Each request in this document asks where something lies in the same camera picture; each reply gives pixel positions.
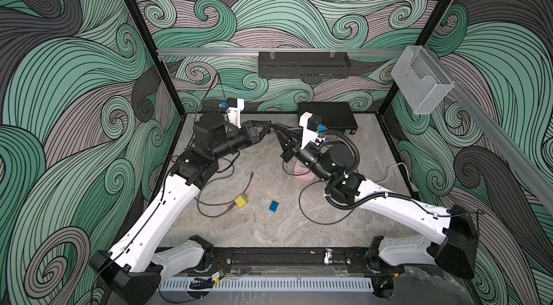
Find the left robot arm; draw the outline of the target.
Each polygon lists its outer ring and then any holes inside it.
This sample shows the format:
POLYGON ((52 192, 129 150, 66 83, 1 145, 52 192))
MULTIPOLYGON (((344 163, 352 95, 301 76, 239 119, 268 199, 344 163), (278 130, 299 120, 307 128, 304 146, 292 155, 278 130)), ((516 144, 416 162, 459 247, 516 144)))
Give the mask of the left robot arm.
POLYGON ((194 140, 177 158, 162 189, 138 221, 108 251, 89 264, 127 304, 146 304, 162 282, 183 270, 211 266, 213 245, 195 235, 184 244, 157 252, 182 210, 219 169, 219 159, 262 141, 270 121, 240 122, 230 114, 204 113, 194 123, 194 140))

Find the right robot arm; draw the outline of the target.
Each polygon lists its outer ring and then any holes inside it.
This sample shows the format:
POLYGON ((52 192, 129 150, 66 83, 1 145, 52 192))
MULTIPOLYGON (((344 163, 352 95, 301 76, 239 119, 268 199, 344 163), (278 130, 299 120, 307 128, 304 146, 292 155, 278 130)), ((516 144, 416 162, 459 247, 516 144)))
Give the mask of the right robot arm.
POLYGON ((461 205, 444 208, 399 194, 358 173, 361 155, 345 134, 308 124, 291 128, 280 123, 272 131, 285 161, 297 158, 325 182, 325 199, 343 211, 364 209, 393 219, 417 232, 408 238, 377 238, 375 259, 390 267, 435 265, 447 273, 473 279, 479 243, 478 213, 461 205))

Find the teal small block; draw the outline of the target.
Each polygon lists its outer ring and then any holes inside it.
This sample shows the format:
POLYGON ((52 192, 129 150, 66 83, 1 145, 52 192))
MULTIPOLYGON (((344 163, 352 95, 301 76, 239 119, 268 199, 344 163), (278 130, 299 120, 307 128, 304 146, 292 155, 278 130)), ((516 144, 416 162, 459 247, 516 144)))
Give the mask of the teal small block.
POLYGON ((272 201, 272 203, 269 206, 269 211, 275 213, 279 207, 279 203, 276 201, 272 201))

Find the yellow charger cube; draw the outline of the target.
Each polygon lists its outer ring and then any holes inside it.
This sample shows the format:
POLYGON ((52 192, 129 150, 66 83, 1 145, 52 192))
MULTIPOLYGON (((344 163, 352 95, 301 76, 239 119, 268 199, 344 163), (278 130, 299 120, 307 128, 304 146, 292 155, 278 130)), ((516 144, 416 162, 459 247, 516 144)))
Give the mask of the yellow charger cube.
POLYGON ((241 194, 234 200, 234 202, 238 208, 243 208, 249 200, 245 194, 241 194))

